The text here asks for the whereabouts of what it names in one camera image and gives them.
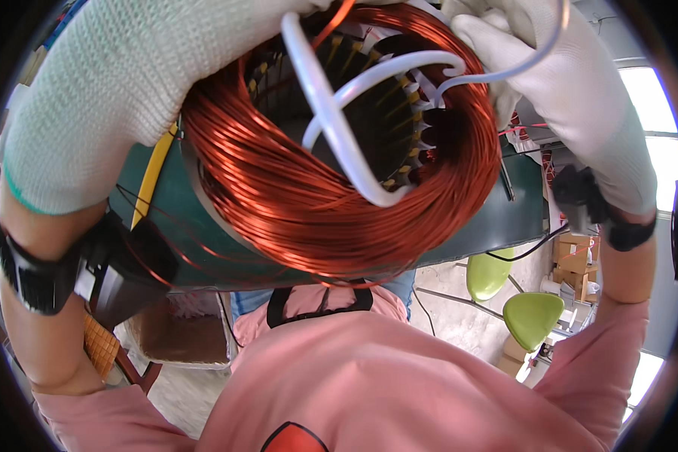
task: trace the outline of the jeans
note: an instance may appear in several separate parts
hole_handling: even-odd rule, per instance
[[[409,304],[411,303],[412,286],[414,285],[415,270],[407,270],[389,282],[381,284],[382,287],[392,292],[402,300],[404,306],[407,308],[407,320],[410,317]],[[369,276],[368,281],[376,281],[381,276]],[[247,292],[231,292],[231,314],[234,320],[239,315],[248,314],[267,303],[271,298],[274,289],[252,290]]]

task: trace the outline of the green machine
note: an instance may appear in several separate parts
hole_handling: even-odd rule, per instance
[[[194,177],[192,163],[181,154],[179,144],[179,140],[171,143],[148,212],[166,239],[200,267],[179,258],[180,268],[174,284],[239,291],[315,283],[311,274],[261,256],[250,249],[250,245],[241,243],[242,239],[235,233],[229,234],[219,226],[217,212],[210,204],[202,204],[197,196],[195,181],[192,184],[191,180]],[[453,237],[420,257],[416,267],[514,247],[538,240],[545,234],[542,169],[527,156],[513,156],[515,150],[504,137],[500,138],[500,144],[503,157],[510,156],[505,158],[505,166],[515,201],[509,200],[505,184],[498,177],[482,209]],[[152,152],[151,148],[135,145],[128,154],[118,184],[138,194]],[[111,208],[127,226],[131,225],[135,202],[135,196],[124,197],[118,189],[110,195]],[[205,251],[200,244],[221,257]]]

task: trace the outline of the hand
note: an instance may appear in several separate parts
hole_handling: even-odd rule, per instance
[[[159,140],[196,81],[277,35],[284,13],[330,4],[92,0],[55,42],[6,131],[12,193],[51,215],[99,203],[130,147]]]
[[[496,8],[485,12],[488,6]],[[452,31],[492,72],[514,67],[543,47],[558,17],[555,0],[449,0],[443,12],[459,14]],[[527,72],[491,84],[490,92],[498,127],[506,126],[525,96],[593,168],[610,204],[633,214],[653,210],[657,181],[640,120],[610,55],[574,6],[551,54]]]

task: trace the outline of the white wall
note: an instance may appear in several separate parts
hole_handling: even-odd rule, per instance
[[[670,220],[658,220],[656,238],[658,258],[651,295],[651,321],[643,348],[665,358],[678,327],[678,282],[673,281],[675,271],[670,251]]]
[[[573,4],[593,24],[593,29],[597,31],[613,59],[643,56],[633,34],[604,0],[579,0]]]

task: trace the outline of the green stool seat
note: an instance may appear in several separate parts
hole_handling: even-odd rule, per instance
[[[509,259],[515,256],[515,249],[499,249],[492,253]],[[512,262],[495,259],[484,253],[471,256],[467,261],[467,291],[472,299],[486,302],[497,295],[505,285],[512,266]]]
[[[532,353],[550,334],[564,309],[557,295],[526,292],[507,300],[502,315],[520,347]]]

